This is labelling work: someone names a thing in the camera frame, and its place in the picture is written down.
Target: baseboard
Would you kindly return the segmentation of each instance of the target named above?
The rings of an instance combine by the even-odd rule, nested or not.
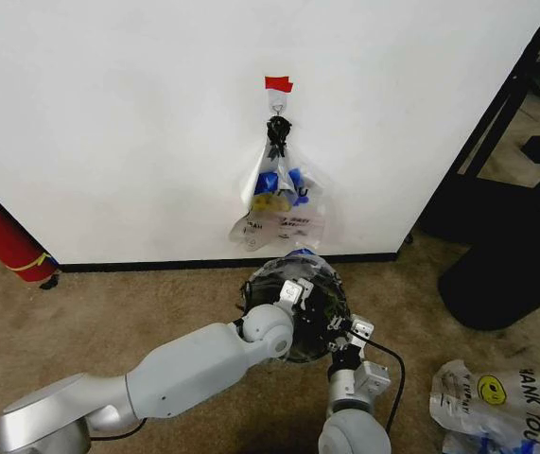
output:
[[[351,253],[345,255],[323,255],[322,257],[328,263],[391,262],[398,257],[398,253]],[[260,267],[273,258],[275,257],[182,260],[171,262],[74,263],[60,265],[60,270],[63,272],[118,272],[244,268]]]

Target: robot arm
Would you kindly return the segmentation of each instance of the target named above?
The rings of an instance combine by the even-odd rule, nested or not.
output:
[[[353,316],[351,330],[369,339],[374,327]],[[390,454],[390,439],[373,418],[375,398],[391,384],[387,369],[364,358],[364,341],[348,335],[333,346],[328,370],[327,420],[318,439],[320,454]]]
[[[247,370],[285,355],[293,340],[293,307],[313,286],[286,281],[280,301],[261,305],[234,323],[213,323],[150,352],[126,375],[79,374],[7,407],[0,417],[1,452],[85,454],[89,430],[117,430],[137,420],[169,418],[234,385]],[[335,320],[369,339],[361,318]],[[329,405],[321,454],[389,454],[389,438],[371,415],[390,384],[387,371],[364,359],[363,342],[348,336],[331,345]]]
[[[176,416],[234,385],[254,364],[284,355],[292,330],[284,309],[262,305],[237,325],[213,323],[156,348],[126,375],[67,377],[3,411],[1,451],[81,454],[90,447],[88,428]]]

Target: red label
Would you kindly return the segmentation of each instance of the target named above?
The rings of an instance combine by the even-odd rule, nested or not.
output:
[[[292,83],[288,81],[288,76],[283,78],[268,78],[266,77],[266,89],[279,90],[281,92],[290,93]]]

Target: floor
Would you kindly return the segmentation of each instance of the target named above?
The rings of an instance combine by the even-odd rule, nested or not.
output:
[[[540,99],[524,103],[482,174],[532,185],[540,166],[520,155],[540,133]],[[540,369],[540,309],[503,331],[462,327],[444,308],[438,276],[465,251],[414,232],[391,263],[337,264],[351,309],[375,324],[374,339],[407,364],[403,402],[392,428],[394,453],[439,453],[443,430],[428,413],[431,378],[453,358],[472,371]],[[63,274],[43,291],[0,264],[0,412],[10,402],[81,371],[121,375],[155,346],[213,322],[240,315],[238,288],[254,269]],[[377,402],[385,422],[398,380]],[[232,389],[169,420],[149,422],[129,439],[94,444],[113,453],[315,452],[327,397],[328,358],[306,365],[255,367]]]

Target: red pole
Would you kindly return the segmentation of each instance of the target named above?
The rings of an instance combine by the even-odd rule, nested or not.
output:
[[[0,209],[0,260],[27,282],[41,281],[57,269],[36,241]]]

